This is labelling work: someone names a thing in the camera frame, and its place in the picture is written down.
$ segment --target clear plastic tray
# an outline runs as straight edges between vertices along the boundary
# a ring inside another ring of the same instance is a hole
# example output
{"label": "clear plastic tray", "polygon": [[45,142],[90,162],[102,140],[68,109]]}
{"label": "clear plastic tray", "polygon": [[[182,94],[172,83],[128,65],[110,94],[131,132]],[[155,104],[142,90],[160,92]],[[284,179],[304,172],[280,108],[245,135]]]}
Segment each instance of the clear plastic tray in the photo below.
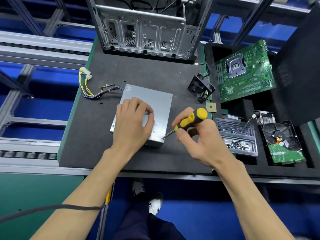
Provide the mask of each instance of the clear plastic tray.
{"label": "clear plastic tray", "polygon": [[236,154],[258,156],[254,127],[251,124],[216,118],[215,123],[229,151]]}

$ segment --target black fan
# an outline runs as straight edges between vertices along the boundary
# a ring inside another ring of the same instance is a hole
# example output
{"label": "black fan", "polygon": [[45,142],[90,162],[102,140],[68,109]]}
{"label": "black fan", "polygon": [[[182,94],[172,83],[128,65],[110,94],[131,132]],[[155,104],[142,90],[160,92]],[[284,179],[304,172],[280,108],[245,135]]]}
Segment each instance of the black fan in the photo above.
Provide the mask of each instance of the black fan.
{"label": "black fan", "polygon": [[188,86],[188,90],[202,103],[213,93],[215,87],[199,73],[193,77]]}
{"label": "black fan", "polygon": [[268,145],[277,144],[278,141],[279,145],[288,150],[296,151],[301,148],[290,121],[265,124],[261,128]]}

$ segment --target black work mat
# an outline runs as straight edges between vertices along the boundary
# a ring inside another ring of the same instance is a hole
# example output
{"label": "black work mat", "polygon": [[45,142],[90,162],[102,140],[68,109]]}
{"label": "black work mat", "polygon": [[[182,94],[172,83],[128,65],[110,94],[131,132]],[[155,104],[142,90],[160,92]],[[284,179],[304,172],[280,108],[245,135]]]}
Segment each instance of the black work mat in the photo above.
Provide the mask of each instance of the black work mat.
{"label": "black work mat", "polygon": [[[99,44],[95,46],[89,70],[93,78],[88,82],[96,94],[104,84],[126,83],[172,93],[167,133],[171,122],[187,107],[205,108],[187,90],[194,75],[202,67],[190,64],[148,60],[127,56],[104,54]],[[116,114],[122,92],[104,94],[92,101],[80,97],[73,121],[62,151],[59,166],[93,168],[104,150],[113,143],[110,127]],[[161,148],[143,146],[124,167],[126,171],[168,172],[184,174],[211,174],[212,169],[194,160],[176,136],[167,137]]]}

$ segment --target forearm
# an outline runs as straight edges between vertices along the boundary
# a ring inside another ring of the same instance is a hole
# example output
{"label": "forearm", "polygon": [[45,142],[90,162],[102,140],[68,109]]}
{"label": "forearm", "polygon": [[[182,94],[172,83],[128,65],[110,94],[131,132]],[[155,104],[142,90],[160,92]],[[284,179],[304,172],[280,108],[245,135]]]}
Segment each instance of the forearm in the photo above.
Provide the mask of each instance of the forearm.
{"label": "forearm", "polygon": [[294,239],[259,192],[241,161],[230,153],[217,171],[231,196],[247,240]]}
{"label": "forearm", "polygon": [[[108,149],[90,175],[77,187],[63,204],[101,206],[108,191],[124,166],[119,163],[125,155]],[[33,235],[32,239],[85,239],[97,218],[98,210],[59,209]]]}

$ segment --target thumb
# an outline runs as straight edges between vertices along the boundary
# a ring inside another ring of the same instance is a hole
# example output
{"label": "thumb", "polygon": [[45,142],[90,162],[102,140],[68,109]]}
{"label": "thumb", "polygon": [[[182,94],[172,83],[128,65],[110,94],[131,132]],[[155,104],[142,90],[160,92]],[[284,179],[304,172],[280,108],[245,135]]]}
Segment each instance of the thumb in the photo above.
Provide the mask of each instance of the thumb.
{"label": "thumb", "polygon": [[177,139],[185,146],[191,157],[196,157],[195,154],[197,152],[198,144],[190,137],[188,132],[180,128],[177,130],[176,134]]}

